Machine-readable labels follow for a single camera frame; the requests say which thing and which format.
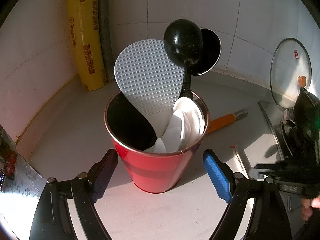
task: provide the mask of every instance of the blue gripper pad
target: blue gripper pad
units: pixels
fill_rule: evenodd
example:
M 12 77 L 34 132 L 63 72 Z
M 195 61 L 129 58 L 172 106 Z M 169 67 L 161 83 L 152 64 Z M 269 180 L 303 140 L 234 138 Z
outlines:
M 204 153 L 203 166 L 206 169 L 219 198 L 224 199 L 226 203 L 229 203 L 232 198 L 229 181 L 212 156 L 208 153 Z

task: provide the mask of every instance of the red cup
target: red cup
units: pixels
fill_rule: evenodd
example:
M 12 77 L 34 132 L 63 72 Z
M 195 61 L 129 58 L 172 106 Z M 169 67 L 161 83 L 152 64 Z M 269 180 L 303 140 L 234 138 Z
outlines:
M 104 122 L 112 137 L 115 149 L 121 157 L 132 181 L 138 188 L 149 193 L 163 193 L 177 184 L 192 155 L 198 150 L 209 128 L 209 110 L 204 101 L 192 92 L 194 101 L 204 114 L 205 128 L 202 136 L 193 145 L 183 151 L 165 154 L 147 153 L 125 145 L 116 137 L 108 125 L 108 107 L 118 93 L 120 91 L 110 99 L 104 113 Z

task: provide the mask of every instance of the white spoon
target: white spoon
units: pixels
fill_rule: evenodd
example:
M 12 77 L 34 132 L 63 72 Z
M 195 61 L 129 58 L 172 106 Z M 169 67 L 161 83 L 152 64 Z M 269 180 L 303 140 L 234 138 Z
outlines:
M 204 132 L 204 115 L 199 106 L 190 98 L 179 98 L 174 106 L 173 111 L 180 109 L 184 112 L 191 126 L 190 138 L 188 146 L 193 145 Z
M 164 145 L 164 143 L 163 143 L 161 138 L 158 138 L 156 140 L 156 143 L 155 143 L 155 145 L 153 147 L 153 151 L 152 152 L 153 153 L 166 153 L 167 152 L 167 150 L 165 149 L 165 145 Z
M 161 137 L 167 153 L 184 149 L 188 145 L 190 130 L 186 115 L 180 109 L 174 111 L 167 129 Z

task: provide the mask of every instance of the white tile wall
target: white tile wall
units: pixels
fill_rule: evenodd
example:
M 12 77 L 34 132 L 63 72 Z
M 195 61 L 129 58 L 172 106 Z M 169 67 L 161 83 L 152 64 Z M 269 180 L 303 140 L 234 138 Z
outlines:
M 0 29 L 0 124 L 14 141 L 75 75 L 65 17 L 66 0 L 19 0 Z
M 109 0 L 109 23 L 146 23 L 147 8 L 148 0 Z
M 0 83 L 23 62 L 63 39 L 61 0 L 19 0 L 0 29 Z
M 110 10 L 114 11 L 110 19 L 119 19 L 112 25 L 145 22 L 145 0 L 130 1 L 125 8 L 122 2 L 109 0 Z M 232 68 L 267 86 L 276 46 L 286 37 L 298 37 L 306 44 L 313 65 L 313 84 L 320 90 L 316 84 L 320 69 L 319 28 L 300 0 L 147 0 L 147 6 L 147 38 L 162 39 L 167 25 L 178 18 L 192 20 L 220 37 L 222 51 L 217 65 Z M 144 38 L 144 29 L 137 29 L 134 25 L 111 27 L 115 58 L 127 45 Z
M 169 23 L 148 23 L 148 39 L 163 40 L 165 29 Z M 226 67 L 231 51 L 233 36 L 215 31 L 221 40 L 221 55 L 217 65 Z
M 320 92 L 320 30 L 306 6 L 299 0 L 297 39 L 305 46 L 312 66 L 313 90 Z
M 132 23 L 110 26 L 113 58 L 130 44 L 147 38 L 147 23 Z
M 298 11 L 298 0 L 240 0 L 236 37 L 273 53 L 297 36 Z
M 272 54 L 247 41 L 235 38 L 228 67 L 269 86 Z
M 13 140 L 73 76 L 67 44 L 62 41 L 22 64 L 0 84 L 0 122 Z
M 68 38 L 66 38 L 66 41 L 67 41 L 67 47 L 68 47 L 68 52 L 69 52 L 72 68 L 73 68 L 73 71 L 76 75 L 76 74 L 78 74 L 78 68 L 77 68 L 75 56 L 73 54 L 73 48 L 72 48 L 73 46 L 72 46 L 71 37 L 69 36 Z
M 148 22 L 170 23 L 178 18 L 234 35 L 239 0 L 148 0 Z

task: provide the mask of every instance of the sunlight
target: sunlight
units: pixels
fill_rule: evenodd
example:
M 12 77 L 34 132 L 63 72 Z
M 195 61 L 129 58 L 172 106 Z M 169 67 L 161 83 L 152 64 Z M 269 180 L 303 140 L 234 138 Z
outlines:
M 32 195 L 0 193 L 0 210 L 20 240 L 29 240 L 33 216 L 39 199 Z

